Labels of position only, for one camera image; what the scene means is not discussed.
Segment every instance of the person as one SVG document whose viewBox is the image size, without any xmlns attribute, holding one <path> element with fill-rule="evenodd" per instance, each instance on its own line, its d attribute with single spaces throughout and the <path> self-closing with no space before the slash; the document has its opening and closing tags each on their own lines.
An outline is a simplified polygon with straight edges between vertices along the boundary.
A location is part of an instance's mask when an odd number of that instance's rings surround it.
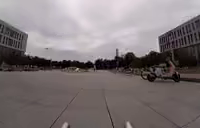
<svg viewBox="0 0 200 128">
<path fill-rule="evenodd" d="M 175 65 L 169 57 L 166 59 L 166 66 L 168 68 L 169 75 L 172 76 L 175 73 Z"/>
</svg>

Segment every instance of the cloud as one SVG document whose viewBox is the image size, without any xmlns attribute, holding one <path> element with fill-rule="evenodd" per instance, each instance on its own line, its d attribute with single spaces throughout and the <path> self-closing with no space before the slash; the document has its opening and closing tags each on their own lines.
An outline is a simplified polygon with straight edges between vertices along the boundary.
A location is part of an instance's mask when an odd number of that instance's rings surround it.
<svg viewBox="0 0 200 128">
<path fill-rule="evenodd" d="M 142 56 L 198 14 L 200 0 L 0 0 L 0 19 L 29 34 L 27 52 L 56 60 Z"/>
</svg>

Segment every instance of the wheel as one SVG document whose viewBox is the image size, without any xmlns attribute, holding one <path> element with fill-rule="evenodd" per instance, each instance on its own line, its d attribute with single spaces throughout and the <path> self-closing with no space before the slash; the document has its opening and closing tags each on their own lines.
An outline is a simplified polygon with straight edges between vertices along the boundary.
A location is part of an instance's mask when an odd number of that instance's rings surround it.
<svg viewBox="0 0 200 128">
<path fill-rule="evenodd" d="M 147 80 L 147 74 L 144 73 L 144 71 L 141 71 L 140 76 L 142 77 L 142 79 Z"/>
<path fill-rule="evenodd" d="M 180 75 L 178 73 L 175 73 L 175 74 L 172 75 L 172 79 L 175 82 L 180 82 Z"/>
<path fill-rule="evenodd" d="M 155 74 L 148 74 L 147 75 L 147 80 L 150 81 L 150 82 L 154 82 L 156 79 L 156 75 Z"/>
</svg>

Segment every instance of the concrete pavement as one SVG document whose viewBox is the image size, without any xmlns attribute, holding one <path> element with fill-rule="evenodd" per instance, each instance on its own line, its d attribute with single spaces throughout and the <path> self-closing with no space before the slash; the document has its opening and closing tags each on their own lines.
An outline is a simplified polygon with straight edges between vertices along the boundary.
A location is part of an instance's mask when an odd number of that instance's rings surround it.
<svg viewBox="0 0 200 128">
<path fill-rule="evenodd" d="M 200 128 L 200 83 L 107 71 L 0 72 L 0 128 Z"/>
</svg>

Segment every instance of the tree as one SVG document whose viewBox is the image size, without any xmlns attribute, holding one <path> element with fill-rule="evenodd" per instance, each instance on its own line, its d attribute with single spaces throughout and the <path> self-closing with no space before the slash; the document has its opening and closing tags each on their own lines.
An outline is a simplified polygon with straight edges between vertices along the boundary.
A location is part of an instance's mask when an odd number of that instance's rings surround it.
<svg viewBox="0 0 200 128">
<path fill-rule="evenodd" d="M 134 55 L 133 52 L 128 52 L 125 54 L 124 61 L 125 61 L 125 66 L 129 67 L 130 64 L 136 59 L 136 56 Z"/>
</svg>

